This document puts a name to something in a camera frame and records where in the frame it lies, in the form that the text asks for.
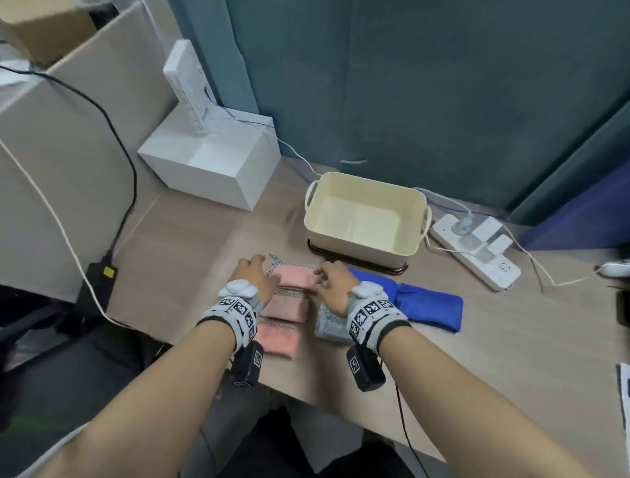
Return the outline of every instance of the white box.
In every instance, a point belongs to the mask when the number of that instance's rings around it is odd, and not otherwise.
[[[138,153],[168,187],[252,211],[280,161],[273,119],[227,110],[261,124],[214,107],[201,136],[178,104]]]

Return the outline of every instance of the table surface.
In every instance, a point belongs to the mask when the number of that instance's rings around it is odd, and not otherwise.
[[[307,184],[287,184],[278,174],[252,213],[165,192],[117,253],[120,273],[111,317],[176,343],[214,304],[238,258],[273,252],[285,260],[320,263],[306,246]],[[594,473],[627,476],[616,364],[630,361],[629,331],[616,320],[616,290],[598,277],[542,289],[524,254],[507,255],[522,275],[510,291],[494,293],[448,253],[420,247],[395,280],[462,296],[464,318],[455,335],[414,327]],[[543,252],[537,258],[557,281],[592,271],[589,264],[558,254]],[[265,356],[260,381],[404,443],[391,376],[386,372],[387,383],[379,390],[360,392],[345,361],[347,347],[314,338],[313,324],[309,319],[304,325],[292,360]],[[406,405],[403,410],[414,448],[441,458]]]

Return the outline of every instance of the power strip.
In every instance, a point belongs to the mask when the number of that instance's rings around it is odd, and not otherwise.
[[[460,252],[452,252],[468,269],[473,271],[482,281],[484,281],[492,290],[497,292],[506,291],[514,284],[514,281],[520,276],[520,269],[517,265],[510,262],[504,255],[496,256],[489,264],[481,262],[474,254],[483,247],[477,249],[468,249],[462,243],[462,236],[458,236],[451,230],[453,224],[458,222],[452,214],[446,214],[442,219],[437,221],[430,229],[433,236],[446,249],[452,249]]]

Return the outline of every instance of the pink towel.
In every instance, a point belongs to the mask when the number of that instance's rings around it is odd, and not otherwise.
[[[293,358],[300,341],[300,332],[295,325],[259,317],[257,327],[255,340],[263,346],[266,354]]]
[[[309,267],[280,264],[273,268],[273,276],[280,276],[280,287],[315,292],[318,277]]]
[[[304,293],[278,289],[260,316],[302,323],[306,322],[308,313],[309,302]]]

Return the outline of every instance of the person's right hand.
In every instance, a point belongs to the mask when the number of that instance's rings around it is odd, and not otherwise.
[[[358,286],[359,280],[350,272],[340,260],[325,262],[315,270],[319,275],[316,286],[317,295],[324,301],[328,310],[337,317],[347,318],[348,299],[352,295],[352,288]]]

